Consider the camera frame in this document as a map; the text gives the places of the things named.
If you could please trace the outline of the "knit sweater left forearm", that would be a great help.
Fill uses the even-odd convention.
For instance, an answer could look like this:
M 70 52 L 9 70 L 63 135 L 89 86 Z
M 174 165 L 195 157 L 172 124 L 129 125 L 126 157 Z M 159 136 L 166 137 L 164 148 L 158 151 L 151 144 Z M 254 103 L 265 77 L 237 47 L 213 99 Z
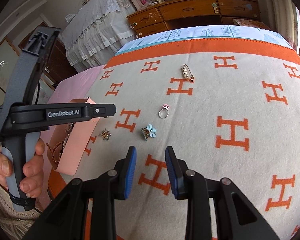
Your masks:
M 0 185 L 0 226 L 9 239 L 22 239 L 39 216 L 35 209 L 15 211 L 8 192 Z

